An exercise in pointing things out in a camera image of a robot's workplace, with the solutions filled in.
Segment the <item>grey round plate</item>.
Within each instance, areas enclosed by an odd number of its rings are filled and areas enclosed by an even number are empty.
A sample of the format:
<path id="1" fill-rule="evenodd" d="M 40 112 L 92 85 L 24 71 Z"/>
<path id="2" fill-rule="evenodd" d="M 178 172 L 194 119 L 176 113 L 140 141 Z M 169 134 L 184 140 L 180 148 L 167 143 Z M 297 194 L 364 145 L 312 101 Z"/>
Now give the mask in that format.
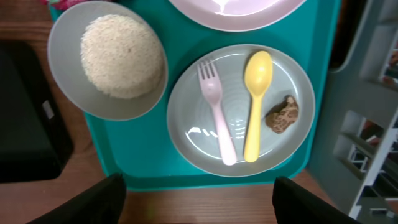
<path id="1" fill-rule="evenodd" d="M 272 57 L 273 79 L 262 103 L 259 158 L 255 162 L 247 162 L 243 152 L 251 96 L 244 84 L 244 68 L 249 57 L 261 50 Z M 232 166 L 221 160 L 213 113 L 201 93 L 197 66 L 204 60 L 211 60 L 220 76 L 223 89 L 221 105 L 238 158 Z M 265 119 L 288 95 L 298 103 L 298 120 L 277 134 L 266 125 Z M 270 47 L 238 44 L 202 56 L 183 72 L 169 98 L 167 126 L 175 148 L 193 166 L 218 176 L 247 177 L 285 162 L 304 142 L 314 116 L 315 95 L 311 81 L 295 60 Z"/>

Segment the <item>yellow plastic spoon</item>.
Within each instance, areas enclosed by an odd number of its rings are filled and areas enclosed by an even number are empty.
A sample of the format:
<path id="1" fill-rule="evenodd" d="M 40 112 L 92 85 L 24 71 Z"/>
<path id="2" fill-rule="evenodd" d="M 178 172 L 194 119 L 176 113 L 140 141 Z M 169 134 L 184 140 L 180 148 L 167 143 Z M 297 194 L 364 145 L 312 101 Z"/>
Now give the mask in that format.
<path id="1" fill-rule="evenodd" d="M 253 54 L 245 68 L 244 82 L 251 95 L 251 110 L 244 145 L 244 159 L 247 162 L 255 162 L 259 158 L 262 101 L 271 85 L 272 73 L 271 55 L 266 51 Z"/>

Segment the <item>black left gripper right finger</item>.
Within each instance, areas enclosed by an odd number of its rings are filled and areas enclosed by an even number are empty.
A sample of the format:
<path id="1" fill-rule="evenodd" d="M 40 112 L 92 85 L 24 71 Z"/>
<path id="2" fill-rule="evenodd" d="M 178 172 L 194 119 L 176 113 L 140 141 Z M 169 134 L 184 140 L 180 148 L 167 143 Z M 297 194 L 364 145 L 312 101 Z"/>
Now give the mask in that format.
<path id="1" fill-rule="evenodd" d="M 277 177 L 272 205 L 278 224 L 359 224 L 287 177 Z"/>

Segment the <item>brown food scrap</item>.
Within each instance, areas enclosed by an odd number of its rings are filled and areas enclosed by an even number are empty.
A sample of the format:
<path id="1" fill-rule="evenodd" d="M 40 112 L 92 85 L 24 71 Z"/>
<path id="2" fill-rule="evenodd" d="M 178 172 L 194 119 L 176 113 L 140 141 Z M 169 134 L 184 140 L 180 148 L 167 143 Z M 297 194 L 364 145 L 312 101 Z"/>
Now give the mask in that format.
<path id="1" fill-rule="evenodd" d="M 277 134 L 283 133 L 299 118 L 299 105 L 296 99 L 288 95 L 284 101 L 276 105 L 266 116 L 266 125 Z"/>

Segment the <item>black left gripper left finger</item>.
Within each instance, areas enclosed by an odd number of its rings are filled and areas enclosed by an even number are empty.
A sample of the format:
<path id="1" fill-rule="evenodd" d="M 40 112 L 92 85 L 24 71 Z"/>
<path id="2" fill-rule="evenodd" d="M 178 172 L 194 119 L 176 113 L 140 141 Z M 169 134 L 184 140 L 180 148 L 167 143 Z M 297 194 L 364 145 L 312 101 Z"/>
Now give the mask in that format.
<path id="1" fill-rule="evenodd" d="M 30 224 L 117 223 L 126 199 L 126 183 L 113 174 Z"/>

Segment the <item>pale pink plastic fork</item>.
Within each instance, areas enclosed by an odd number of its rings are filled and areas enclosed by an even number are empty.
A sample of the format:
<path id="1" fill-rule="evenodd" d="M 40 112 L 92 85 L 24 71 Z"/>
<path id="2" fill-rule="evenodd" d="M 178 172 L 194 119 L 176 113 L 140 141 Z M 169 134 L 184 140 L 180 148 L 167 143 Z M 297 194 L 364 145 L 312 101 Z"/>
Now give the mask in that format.
<path id="1" fill-rule="evenodd" d="M 218 72 L 211 60 L 204 60 L 198 64 L 197 73 L 202 95 L 213 113 L 221 159 L 225 165 L 232 166 L 237 163 L 237 155 L 221 107 L 223 89 Z"/>

